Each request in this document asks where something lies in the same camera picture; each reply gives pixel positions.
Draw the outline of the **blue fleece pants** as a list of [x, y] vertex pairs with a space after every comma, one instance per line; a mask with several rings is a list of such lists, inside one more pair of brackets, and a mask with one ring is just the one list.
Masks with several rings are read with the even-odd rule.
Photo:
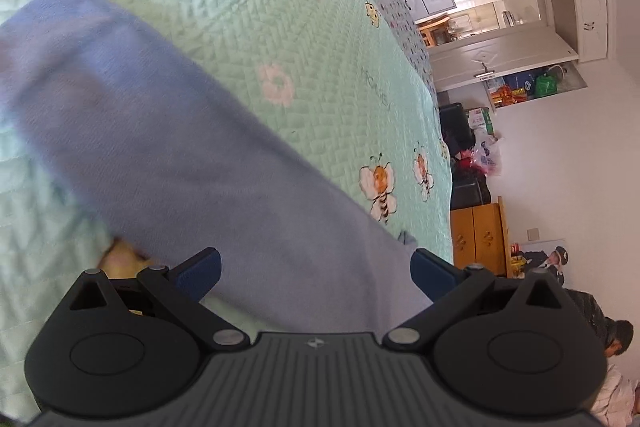
[[428, 306], [408, 246], [108, 0], [32, 0], [2, 24], [1, 109], [142, 253], [176, 265], [217, 249], [217, 295], [257, 320], [381, 335]]

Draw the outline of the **black chair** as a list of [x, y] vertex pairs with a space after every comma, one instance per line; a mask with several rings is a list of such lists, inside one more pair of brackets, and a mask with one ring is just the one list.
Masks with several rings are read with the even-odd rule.
[[475, 135], [460, 103], [439, 109], [442, 139], [448, 148], [452, 173], [450, 209], [458, 210], [491, 203], [487, 178], [473, 165]]

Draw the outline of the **police officer poster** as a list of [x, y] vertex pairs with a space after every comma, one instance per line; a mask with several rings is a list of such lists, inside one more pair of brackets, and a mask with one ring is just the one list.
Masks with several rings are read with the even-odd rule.
[[568, 260], [568, 251], [564, 239], [514, 243], [511, 245], [511, 269], [514, 279], [524, 279], [530, 271], [544, 270], [555, 277], [563, 286], [564, 268]]

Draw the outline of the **person in white jacket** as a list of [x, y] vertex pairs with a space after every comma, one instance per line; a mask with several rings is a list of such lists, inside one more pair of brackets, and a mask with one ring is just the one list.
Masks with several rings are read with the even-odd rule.
[[604, 314], [596, 298], [585, 291], [567, 289], [580, 313], [601, 341], [608, 362], [605, 380], [590, 413], [603, 426], [630, 426], [639, 416], [639, 382], [620, 373], [614, 358], [623, 355], [634, 339], [634, 325]]

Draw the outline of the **room door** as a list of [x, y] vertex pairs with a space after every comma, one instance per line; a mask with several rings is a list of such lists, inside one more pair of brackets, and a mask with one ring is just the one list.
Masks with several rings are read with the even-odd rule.
[[446, 92], [490, 78], [578, 60], [543, 22], [513, 26], [428, 49], [434, 86]]

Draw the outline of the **green quilted bee bedspread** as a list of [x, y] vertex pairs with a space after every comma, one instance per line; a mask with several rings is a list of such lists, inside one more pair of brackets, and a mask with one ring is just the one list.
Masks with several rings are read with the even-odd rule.
[[[3, 17], [30, 0], [1, 0]], [[426, 49], [397, 0], [111, 0], [170, 40], [355, 202], [394, 169], [390, 233], [444, 259], [451, 174]]]

